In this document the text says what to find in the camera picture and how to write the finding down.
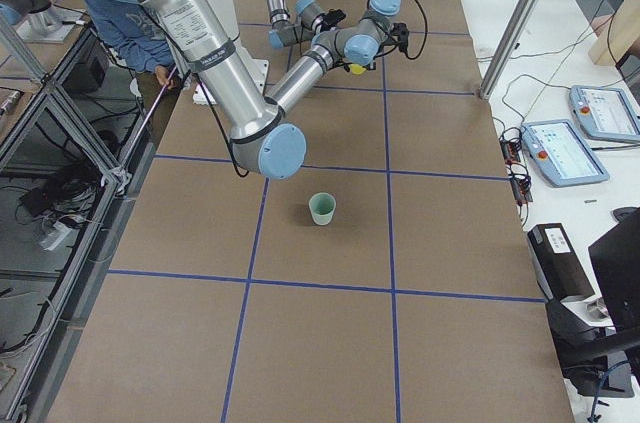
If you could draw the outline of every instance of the blue cable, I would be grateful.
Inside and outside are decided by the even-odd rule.
[[[604,382],[607,381],[607,378],[609,378],[609,375],[611,373],[613,373],[613,371],[622,366],[629,363],[628,360],[624,360],[624,361],[619,361],[618,363],[616,363],[615,365],[613,365],[611,368],[609,368],[607,371],[604,372],[604,374],[602,375],[602,378],[600,378],[600,381],[598,382],[598,388],[596,389],[596,393],[593,395],[593,405],[591,405],[591,416],[589,416],[589,419],[587,421],[589,421],[590,423],[596,423],[596,405],[598,404],[598,398],[600,397],[600,392],[602,391],[602,387],[604,386]]]

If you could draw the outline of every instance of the table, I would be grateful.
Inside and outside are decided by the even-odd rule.
[[[318,1],[345,25],[366,2]],[[335,70],[296,107],[288,180],[239,180],[180,99],[49,423],[573,421],[462,8],[420,1],[419,64]],[[264,0],[235,2],[273,84],[298,49],[267,47]]]
[[[484,73],[488,67],[485,57],[493,55],[517,0],[461,1],[474,40],[474,49],[480,60],[480,70]],[[542,84],[530,78],[520,78],[511,85],[507,93],[509,84],[522,74],[563,86],[604,86],[618,82],[620,74],[617,70],[591,63],[588,51],[596,37],[588,29],[588,21],[575,0],[540,0],[525,27],[514,57],[563,49],[574,44],[585,31],[586,38],[573,51],[567,49],[558,54],[511,59],[489,100],[494,116],[507,126],[519,126],[521,123],[521,118],[503,104],[502,99],[506,94],[507,103],[525,114],[526,121],[573,119],[568,104],[568,91],[562,88],[549,87],[540,95]],[[624,82],[614,86],[625,90],[638,113],[638,105]],[[496,124],[496,129],[500,133],[501,125]],[[608,145],[606,142],[592,141],[591,146]],[[541,223],[562,223],[594,288],[598,286],[590,264],[588,247],[615,225],[611,215],[614,208],[638,206],[640,203],[640,188],[637,185],[639,155],[638,149],[599,152],[598,157],[609,171],[611,179],[600,184],[569,188],[552,188],[537,168],[533,164],[529,165],[534,201],[529,205],[524,230],[528,231]],[[592,326],[611,325],[610,320],[595,321],[589,317],[586,302],[567,306]],[[633,383],[638,394],[638,382],[634,379]],[[640,414],[638,396],[632,400],[612,399],[609,402],[611,407],[598,409],[603,419],[606,418],[609,422],[635,421],[636,415]]]

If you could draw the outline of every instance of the person's hand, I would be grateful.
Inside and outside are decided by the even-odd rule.
[[[177,81],[175,78],[172,78],[171,81],[169,80],[170,72],[166,66],[162,66],[162,65],[156,66],[154,73],[156,74],[156,78],[158,79],[158,83],[160,83],[160,86],[164,86],[168,82],[169,83],[167,85],[168,90],[173,90],[176,87]]]

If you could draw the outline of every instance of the cup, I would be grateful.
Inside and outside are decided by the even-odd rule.
[[[309,211],[316,225],[328,225],[336,211],[336,199],[329,193],[316,193],[309,199]]]

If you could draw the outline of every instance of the white plug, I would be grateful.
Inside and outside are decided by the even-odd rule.
[[[53,251],[62,243],[62,240],[64,240],[69,233],[71,233],[71,228],[64,223],[56,221],[53,224],[53,230],[40,242],[40,246],[44,250]]]

